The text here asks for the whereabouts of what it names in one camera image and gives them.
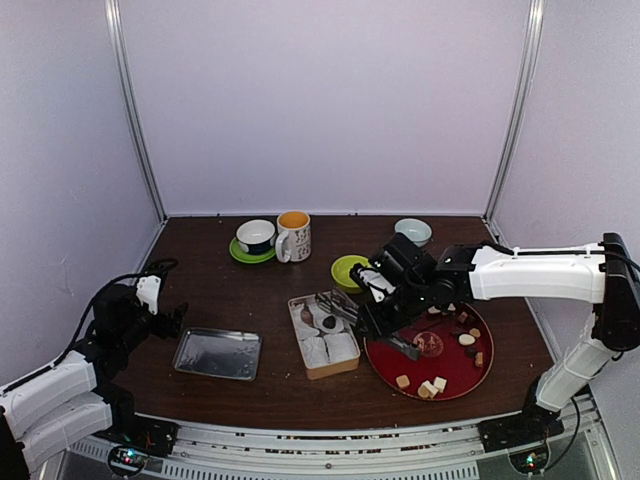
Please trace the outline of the metal tongs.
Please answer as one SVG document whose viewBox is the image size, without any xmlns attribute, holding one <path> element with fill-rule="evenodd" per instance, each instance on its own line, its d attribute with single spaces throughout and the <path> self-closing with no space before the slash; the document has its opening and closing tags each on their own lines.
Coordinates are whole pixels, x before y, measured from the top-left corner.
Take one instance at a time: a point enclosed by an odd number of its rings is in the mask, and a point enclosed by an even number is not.
<svg viewBox="0 0 640 480">
<path fill-rule="evenodd" d="M 381 342 L 400 352 L 412 361 L 418 361 L 422 355 L 419 347 L 408 340 L 403 339 L 398 332 L 387 336 L 378 336 L 365 325 L 360 317 L 358 305 L 346 294 L 337 289 L 319 292 L 313 295 L 318 307 L 325 313 L 337 316 L 350 325 L 360 343 Z"/>
</svg>

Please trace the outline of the dark oval chocolate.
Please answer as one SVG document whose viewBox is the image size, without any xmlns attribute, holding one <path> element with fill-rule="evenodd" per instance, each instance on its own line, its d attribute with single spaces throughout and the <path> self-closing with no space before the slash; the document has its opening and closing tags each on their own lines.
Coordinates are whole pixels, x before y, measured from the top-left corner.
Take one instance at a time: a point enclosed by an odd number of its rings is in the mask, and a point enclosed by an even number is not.
<svg viewBox="0 0 640 480">
<path fill-rule="evenodd" d="M 337 325 L 337 319 L 333 315 L 329 315 L 322 321 L 322 325 L 325 329 L 334 329 Z"/>
</svg>

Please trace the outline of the beige rectangular tin box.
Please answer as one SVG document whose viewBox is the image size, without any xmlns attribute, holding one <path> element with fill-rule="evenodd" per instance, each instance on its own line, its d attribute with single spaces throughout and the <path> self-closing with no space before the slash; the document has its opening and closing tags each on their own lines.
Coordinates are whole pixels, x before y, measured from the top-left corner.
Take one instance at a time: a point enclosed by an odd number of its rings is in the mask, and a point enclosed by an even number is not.
<svg viewBox="0 0 640 480">
<path fill-rule="evenodd" d="M 356 370 L 361 350 L 353 328 L 357 305 L 339 289 L 287 302 L 306 376 L 319 380 Z"/>
</svg>

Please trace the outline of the bear print tin lid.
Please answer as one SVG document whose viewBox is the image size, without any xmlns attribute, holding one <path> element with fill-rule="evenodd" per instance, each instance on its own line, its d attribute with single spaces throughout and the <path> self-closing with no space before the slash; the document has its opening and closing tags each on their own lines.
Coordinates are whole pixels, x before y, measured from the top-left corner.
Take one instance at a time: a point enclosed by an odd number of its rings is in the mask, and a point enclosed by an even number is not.
<svg viewBox="0 0 640 480">
<path fill-rule="evenodd" d="M 182 334 L 172 365 L 182 373 L 253 381 L 261 347 L 262 337 L 256 333 L 188 328 Z"/>
</svg>

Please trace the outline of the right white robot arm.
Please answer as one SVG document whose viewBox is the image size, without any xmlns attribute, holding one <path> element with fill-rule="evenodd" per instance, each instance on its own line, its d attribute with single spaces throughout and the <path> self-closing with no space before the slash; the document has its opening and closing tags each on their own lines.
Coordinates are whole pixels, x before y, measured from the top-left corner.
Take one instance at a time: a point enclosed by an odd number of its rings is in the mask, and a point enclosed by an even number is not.
<svg viewBox="0 0 640 480">
<path fill-rule="evenodd" d="M 565 349 L 533 381 L 512 430 L 535 440 L 570 400 L 611 362 L 639 346 L 639 265 L 617 233 L 595 243 L 509 248 L 491 241 L 456 244 L 434 258 L 397 233 L 366 263 L 349 270 L 371 293 L 357 332 L 414 362 L 429 342 L 414 330 L 428 314 L 472 302 L 523 298 L 544 336 Z"/>
</svg>

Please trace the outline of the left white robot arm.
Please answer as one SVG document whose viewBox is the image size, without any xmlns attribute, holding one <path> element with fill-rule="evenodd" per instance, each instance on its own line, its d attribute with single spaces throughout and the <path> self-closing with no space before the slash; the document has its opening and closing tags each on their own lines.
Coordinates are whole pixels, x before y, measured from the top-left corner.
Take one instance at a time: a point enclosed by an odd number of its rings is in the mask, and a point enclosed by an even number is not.
<svg viewBox="0 0 640 480">
<path fill-rule="evenodd" d="M 149 336 L 178 337 L 187 303 L 163 313 L 159 291 L 111 285 L 90 301 L 83 338 L 52 363 L 1 389 L 1 476 L 27 479 L 48 459 L 95 433 L 123 444 L 144 433 L 133 395 L 115 384 Z"/>
</svg>

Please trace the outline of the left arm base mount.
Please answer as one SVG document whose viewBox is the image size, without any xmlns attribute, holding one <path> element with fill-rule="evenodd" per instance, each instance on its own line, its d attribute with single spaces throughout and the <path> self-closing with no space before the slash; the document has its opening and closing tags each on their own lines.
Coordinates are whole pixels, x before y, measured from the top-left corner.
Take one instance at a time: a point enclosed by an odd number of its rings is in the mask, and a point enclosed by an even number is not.
<svg viewBox="0 0 640 480">
<path fill-rule="evenodd" d="M 173 452 L 179 431 L 177 423 L 137 414 L 133 395 L 113 383 L 98 386 L 92 392 L 109 406 L 112 414 L 111 426 L 94 433 L 95 437 L 156 457 L 167 457 Z"/>
</svg>

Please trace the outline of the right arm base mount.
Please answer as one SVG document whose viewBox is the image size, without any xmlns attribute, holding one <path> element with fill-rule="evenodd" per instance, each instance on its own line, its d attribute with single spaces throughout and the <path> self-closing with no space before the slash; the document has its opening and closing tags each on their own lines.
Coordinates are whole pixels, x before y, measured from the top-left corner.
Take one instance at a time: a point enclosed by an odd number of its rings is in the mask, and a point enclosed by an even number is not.
<svg viewBox="0 0 640 480">
<path fill-rule="evenodd" d="M 536 404 L 539 381 L 540 377 L 537 377 L 529 386 L 521 411 L 484 420 L 477 425 L 486 453 L 540 442 L 564 432 L 560 413 Z"/>
</svg>

